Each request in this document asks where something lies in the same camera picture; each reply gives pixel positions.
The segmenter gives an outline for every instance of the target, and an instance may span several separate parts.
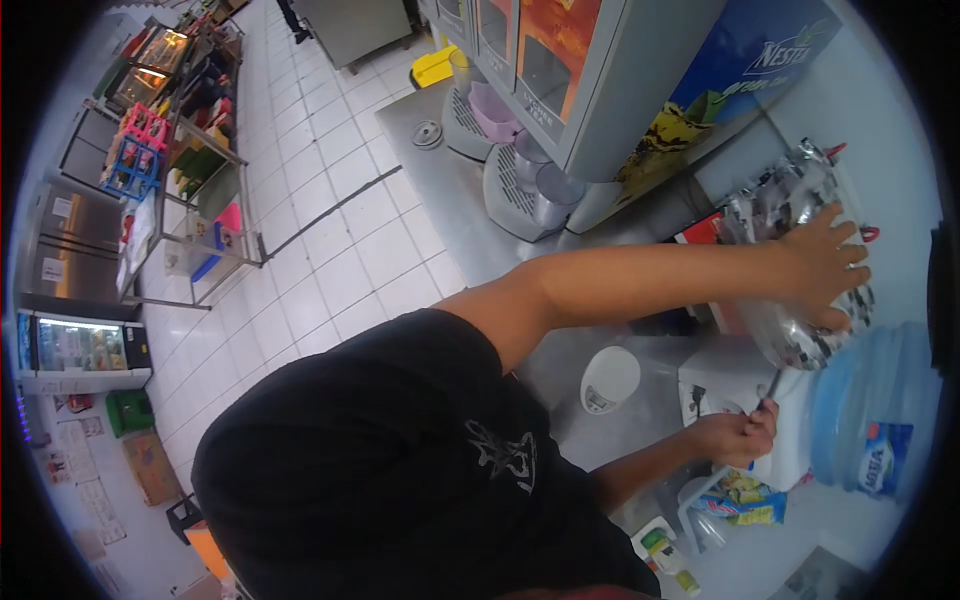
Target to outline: person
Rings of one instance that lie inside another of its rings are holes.
[[[286,365],[199,444],[192,482],[214,539],[258,600],[658,596],[608,515],[695,459],[746,467],[772,447],[776,403],[584,472],[511,371],[551,329],[712,300],[849,327],[829,304],[870,272],[851,267],[866,251],[844,244],[853,223],[831,227],[839,212],[752,246],[538,257]]]
[[[290,26],[290,31],[293,32],[294,41],[297,44],[303,42],[308,37],[313,37],[313,34],[300,26],[300,20],[297,19],[297,14],[290,8],[290,0],[276,0],[276,3],[280,5],[280,12],[283,13],[284,20],[286,20],[287,25]]]

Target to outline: hand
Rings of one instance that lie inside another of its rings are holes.
[[[867,257],[865,247],[844,243],[856,225],[830,226],[842,212],[840,204],[829,204],[809,223],[770,242],[779,249],[779,266],[771,275],[779,300],[808,323],[834,331],[850,329],[850,317],[830,303],[870,279],[869,267],[850,268]]]
[[[770,452],[777,436],[780,408],[771,398],[764,398],[761,408],[750,415],[706,415],[684,431],[697,450],[697,455],[714,463],[746,468]]]

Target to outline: black t-shirt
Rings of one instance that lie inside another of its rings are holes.
[[[404,315],[270,374],[207,430],[192,480],[258,600],[493,598],[656,576],[543,408],[466,321]]]

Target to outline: blue crate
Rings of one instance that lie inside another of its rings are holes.
[[[132,166],[127,166],[125,162],[131,157],[133,158]],[[160,170],[160,162],[163,159],[164,154],[129,135],[124,135],[117,156],[110,167],[109,177],[101,187],[140,202],[146,198],[151,189],[159,187],[160,181],[156,174]]]

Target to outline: blue water gallon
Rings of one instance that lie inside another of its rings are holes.
[[[811,387],[810,463],[829,486],[912,496],[930,453],[942,386],[925,324],[855,336]]]

